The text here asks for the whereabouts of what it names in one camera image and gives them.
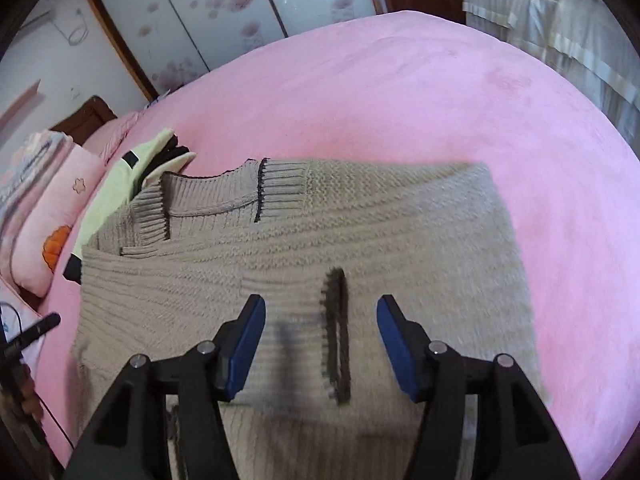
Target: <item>bed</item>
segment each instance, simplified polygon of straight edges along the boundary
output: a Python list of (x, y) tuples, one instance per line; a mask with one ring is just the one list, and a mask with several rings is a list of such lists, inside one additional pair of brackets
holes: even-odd
[[(550, 411), (582, 478), (606, 473), (640, 419), (640, 162), (571, 83), (477, 30), (398, 12), (222, 66), (149, 108), (115, 156), (165, 127), (198, 153), (193, 176), (264, 156), (487, 163), (522, 250)], [(40, 309), (62, 323), (36, 389), (72, 432), (80, 287), (62, 267)]]

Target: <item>orange flower print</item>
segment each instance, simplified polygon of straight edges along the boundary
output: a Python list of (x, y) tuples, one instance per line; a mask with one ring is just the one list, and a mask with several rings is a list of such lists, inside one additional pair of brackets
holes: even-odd
[(56, 268), (58, 258), (62, 252), (62, 247), (64, 246), (70, 232), (71, 227), (68, 225), (60, 226), (44, 241), (44, 245), (42, 246), (42, 257), (51, 272)]

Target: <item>blue gripper pad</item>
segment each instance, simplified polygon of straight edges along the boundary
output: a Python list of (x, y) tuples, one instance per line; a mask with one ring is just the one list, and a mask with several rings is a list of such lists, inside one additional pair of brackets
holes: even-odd
[(238, 320), (235, 321), (242, 325), (243, 330), (238, 337), (236, 348), (229, 358), (229, 375), (225, 384), (225, 393), (229, 399), (233, 399), (244, 388), (265, 320), (266, 306), (263, 298), (258, 296), (251, 311), (247, 313), (243, 309)]
[(396, 304), (389, 305), (384, 296), (378, 300), (376, 319), (382, 342), (385, 344), (386, 354), (396, 375), (396, 381), (398, 381), (400, 389), (408, 394), (413, 402), (416, 402), (418, 384), (415, 380), (415, 373), (417, 367), (409, 345), (398, 327), (399, 322), (406, 322), (406, 320), (398, 306)]

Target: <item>sweater cuff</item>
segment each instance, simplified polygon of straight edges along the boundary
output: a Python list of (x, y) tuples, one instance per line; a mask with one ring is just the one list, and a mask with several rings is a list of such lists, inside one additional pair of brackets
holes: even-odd
[(259, 219), (304, 211), (308, 166), (302, 160), (263, 160), (258, 177)]

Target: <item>white wall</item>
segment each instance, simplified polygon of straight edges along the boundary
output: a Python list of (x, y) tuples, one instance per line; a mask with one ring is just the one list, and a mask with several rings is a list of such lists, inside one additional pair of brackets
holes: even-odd
[[(37, 79), (41, 80), (38, 96), (0, 131), (0, 173), (27, 135), (53, 126), (92, 95), (104, 99), (118, 116), (146, 104), (87, 0), (47, 3), (52, 8), (51, 18), (20, 32), (0, 60), (0, 114)], [(88, 35), (82, 43), (70, 46), (54, 23), (68, 36), (82, 25), (82, 17)]]

